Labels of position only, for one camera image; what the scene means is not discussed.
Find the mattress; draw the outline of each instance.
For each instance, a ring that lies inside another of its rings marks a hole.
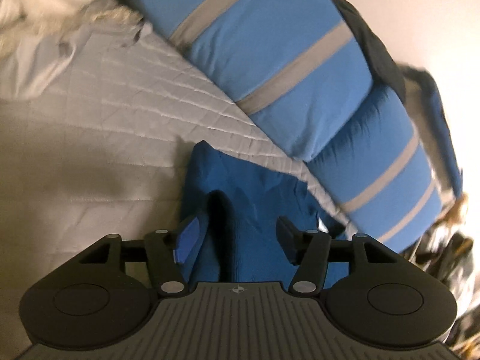
[[[179,219],[193,146],[295,175],[332,199],[148,25],[96,25],[38,97],[0,102],[0,359],[25,349],[18,302],[108,233],[136,239]]]

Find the crosshair logo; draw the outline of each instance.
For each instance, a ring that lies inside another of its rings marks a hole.
[[[239,293],[245,291],[245,288],[243,288],[242,286],[236,286],[236,287],[232,288],[232,291],[235,292],[236,294],[239,294]]]

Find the gray stripe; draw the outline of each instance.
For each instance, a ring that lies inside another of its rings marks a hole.
[[[406,214],[400,222],[383,234],[380,238],[377,238],[379,242],[386,242],[392,238],[396,233],[402,230],[406,225],[408,225],[413,218],[422,210],[422,208],[427,204],[428,200],[431,197],[431,194],[435,189],[435,179],[432,179],[430,185],[426,189],[425,193],[422,195],[420,200],[417,202],[414,208],[412,208],[408,214]]]
[[[402,153],[393,161],[386,171],[382,173],[373,183],[365,188],[361,193],[352,200],[340,204],[340,208],[344,212],[352,212],[358,210],[363,205],[373,199],[383,188],[385,188],[397,175],[406,167],[410,159],[413,157],[419,146],[419,134],[415,126],[413,126],[413,136],[406,144]]]
[[[236,105],[247,115],[264,109],[300,83],[352,38],[353,34],[349,26],[342,21],[260,88],[236,102]]]
[[[170,37],[176,47],[191,44],[217,17],[238,0],[205,0],[177,27]]]

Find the silver screw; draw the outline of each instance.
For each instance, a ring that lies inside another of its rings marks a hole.
[[[178,292],[182,292],[185,286],[179,281],[167,281],[163,283],[160,288],[168,294],[177,294]]]
[[[297,281],[293,285],[293,289],[297,292],[306,294],[309,292],[314,292],[317,289],[317,286],[311,281]]]

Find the blue fabric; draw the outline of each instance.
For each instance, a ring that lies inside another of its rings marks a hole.
[[[397,95],[380,85],[307,166],[336,202],[345,203],[395,161],[412,134],[412,123]],[[397,177],[348,215],[360,231],[379,238],[415,207],[430,182],[427,156],[419,146]],[[440,197],[434,190],[414,219],[385,244],[395,252],[404,250],[435,221],[440,210]]]
[[[190,215],[198,215],[200,237],[181,270],[191,286],[280,281],[287,287],[297,267],[277,242],[277,218],[287,216],[300,230],[317,228],[318,218],[329,229],[338,226],[306,183],[230,157],[206,142],[195,145],[185,180],[181,216]],[[330,275],[342,276],[336,272]]]
[[[168,36],[202,1],[130,3]],[[193,42],[185,57],[237,102],[342,20],[331,0],[239,0]],[[372,82],[363,53],[352,39],[251,118],[289,156],[310,161],[357,110]]]
[[[442,98],[434,78],[427,71],[412,68],[404,69],[406,77],[417,82],[421,89],[421,105],[428,116],[427,123],[433,132],[455,197],[459,198],[463,192],[463,174],[458,168],[457,157],[453,148],[450,129],[445,118]]]

